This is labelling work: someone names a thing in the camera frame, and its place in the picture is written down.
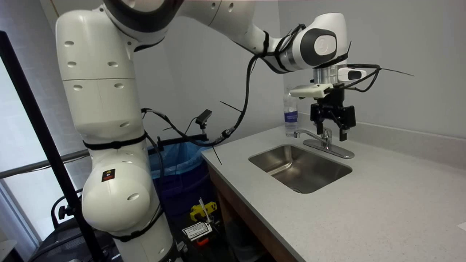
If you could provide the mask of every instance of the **faucet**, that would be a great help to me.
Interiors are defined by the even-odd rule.
[[[331,127],[325,126],[322,135],[317,135],[317,133],[310,132],[307,129],[297,129],[297,130],[294,130],[294,138],[298,138],[300,133],[303,133],[303,132],[307,133],[309,136],[320,140],[322,146],[331,149],[331,146],[332,146],[332,129]]]
[[[300,133],[307,133],[309,136],[315,139],[304,139],[304,145],[342,156],[342,158],[352,158],[354,152],[348,151],[342,146],[338,146],[332,143],[332,129],[331,127],[323,127],[323,132],[320,135],[310,132],[307,129],[297,129],[294,130],[294,138],[298,138]]]

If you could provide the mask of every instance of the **cable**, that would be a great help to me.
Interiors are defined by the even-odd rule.
[[[160,206],[160,202],[159,202],[157,209],[154,212],[154,218],[143,229],[132,231],[131,234],[127,234],[127,235],[115,235],[111,232],[108,232],[108,234],[114,238],[118,238],[119,241],[131,241],[132,238],[137,238],[137,237],[146,234],[146,231],[148,231],[159,221],[162,213],[163,213],[163,207]]]
[[[189,124],[186,126],[185,133],[189,130],[192,122],[194,122],[197,117],[198,117],[198,116],[194,116],[194,117],[189,120]]]
[[[348,85],[344,85],[344,87],[342,87],[342,88],[355,90],[355,91],[360,91],[360,92],[365,92],[365,91],[368,91],[368,90],[374,85],[376,79],[379,78],[379,72],[380,72],[381,69],[383,69],[383,71],[392,71],[392,72],[398,72],[398,74],[405,74],[405,75],[414,76],[414,74],[411,74],[411,72],[400,71],[400,69],[393,69],[393,68],[383,68],[383,66],[380,66],[379,63],[345,63],[345,66],[349,66],[349,68],[373,68],[373,69],[374,69],[374,71],[371,71],[370,74],[367,74],[365,76],[363,76],[363,78],[360,78],[360,79],[357,79],[357,81],[352,81],[352,82],[349,82]],[[373,78],[371,78],[370,84],[368,84],[365,88],[354,87],[355,84],[363,82],[363,81],[365,81],[365,79],[370,78],[370,76],[373,76]]]
[[[282,52],[293,43],[293,40],[296,39],[297,33],[298,33],[303,27],[306,27],[306,25],[304,25],[304,24],[298,24],[298,25],[296,25],[296,27],[293,28],[291,33],[288,33],[287,36],[284,36],[284,37],[287,37],[284,46],[280,47],[280,49],[275,47],[275,52],[282,53]],[[150,113],[162,117],[165,122],[167,122],[167,123],[175,129],[175,132],[176,132],[178,135],[181,135],[182,138],[185,138],[186,140],[191,140],[191,142],[194,142],[194,143],[197,143],[197,145],[201,145],[201,146],[215,146],[215,145],[218,145],[220,142],[223,142],[224,139],[227,139],[227,138],[237,129],[237,126],[243,122],[245,114],[246,114],[246,111],[248,111],[248,104],[249,104],[250,74],[252,74],[252,71],[253,71],[253,66],[255,66],[255,63],[256,63],[256,59],[258,59],[258,58],[264,58],[264,56],[266,56],[266,55],[274,55],[274,52],[268,52],[266,49],[264,49],[264,52],[255,53],[255,55],[249,59],[249,62],[248,62],[248,69],[246,69],[245,101],[243,101],[243,107],[242,107],[242,110],[240,110],[240,114],[237,116],[234,124],[233,124],[232,127],[229,127],[229,129],[224,129],[224,130],[221,132],[221,136],[215,138],[214,140],[199,142],[199,140],[195,140],[195,139],[189,138],[185,132],[179,130],[179,129],[173,124],[173,122],[170,120],[170,117],[169,117],[167,114],[165,114],[165,113],[162,113],[162,111],[157,111],[157,110],[153,110],[151,107],[143,107],[143,108],[141,108],[143,117],[147,114],[147,111],[150,111]]]
[[[165,175],[165,161],[163,161],[162,151],[159,149],[157,143],[154,142],[154,139],[148,133],[147,133],[147,139],[150,140],[151,146],[156,149],[156,154],[159,156],[160,177],[163,177]]]
[[[304,24],[298,24],[297,27],[294,27],[290,33],[287,33],[284,37],[281,37],[272,52],[275,60],[277,60],[277,65],[280,66],[280,69],[282,72],[290,72],[290,69],[282,63],[281,60],[281,55],[282,52],[293,43],[296,34],[298,33],[298,30],[304,28],[306,25]]]

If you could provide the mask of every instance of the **bottle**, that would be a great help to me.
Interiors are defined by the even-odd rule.
[[[298,127],[297,98],[287,92],[284,101],[285,135],[293,136]]]

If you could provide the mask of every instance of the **countertop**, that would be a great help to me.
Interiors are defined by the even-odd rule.
[[[465,262],[466,170],[363,142],[335,142],[345,159],[287,138],[282,126],[204,152],[253,213],[298,258],[312,262]],[[352,167],[297,193],[248,158],[293,143]]]

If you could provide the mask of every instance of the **black pole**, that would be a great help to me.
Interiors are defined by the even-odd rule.
[[[74,186],[71,183],[68,171],[61,161],[57,145],[52,139],[52,135],[49,133],[49,129],[45,123],[45,119],[41,113],[41,108],[33,97],[31,85],[25,76],[25,72],[17,60],[15,49],[13,49],[6,31],[3,31],[3,30],[0,30],[0,56],[3,59],[3,63],[7,69],[7,72],[10,74],[12,82],[17,91],[20,101],[23,103],[23,107],[29,116],[29,120],[31,120],[31,123],[39,138],[39,142],[41,142],[44,152],[51,164],[51,168],[55,173],[55,177],[60,183],[60,187],[61,187],[65,199],[68,200],[70,207],[74,210],[74,218],[83,232],[83,237],[86,239],[87,248],[89,248],[93,260],[103,260],[103,254],[99,247],[99,241],[98,241],[96,235],[93,234],[92,226],[86,222],[86,219],[83,216],[80,199],[77,197],[77,193],[74,190]]]

